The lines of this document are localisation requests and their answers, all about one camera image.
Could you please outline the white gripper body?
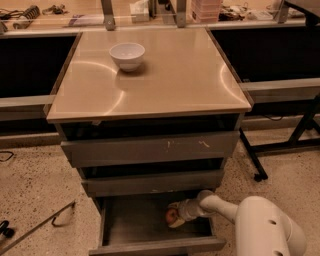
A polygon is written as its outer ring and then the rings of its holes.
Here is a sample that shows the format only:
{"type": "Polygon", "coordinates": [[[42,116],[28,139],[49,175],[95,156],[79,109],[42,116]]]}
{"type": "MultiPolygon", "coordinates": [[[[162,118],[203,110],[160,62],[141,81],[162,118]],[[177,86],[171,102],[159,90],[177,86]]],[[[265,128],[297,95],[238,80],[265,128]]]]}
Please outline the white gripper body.
{"type": "Polygon", "coordinates": [[[179,217],[184,221],[191,221],[203,215],[203,210],[197,199],[186,199],[178,204],[179,217]]]}

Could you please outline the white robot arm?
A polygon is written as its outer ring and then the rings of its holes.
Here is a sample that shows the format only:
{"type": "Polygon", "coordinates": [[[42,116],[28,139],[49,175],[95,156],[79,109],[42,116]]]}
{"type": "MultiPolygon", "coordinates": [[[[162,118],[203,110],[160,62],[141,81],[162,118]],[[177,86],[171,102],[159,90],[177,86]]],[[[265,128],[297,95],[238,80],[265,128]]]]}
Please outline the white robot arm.
{"type": "Polygon", "coordinates": [[[305,255],[307,241],[302,228],[263,197],[250,196],[236,205],[209,190],[202,190],[194,199],[169,204],[165,219],[170,228],[177,228],[214,213],[235,225],[237,256],[305,255]]]}

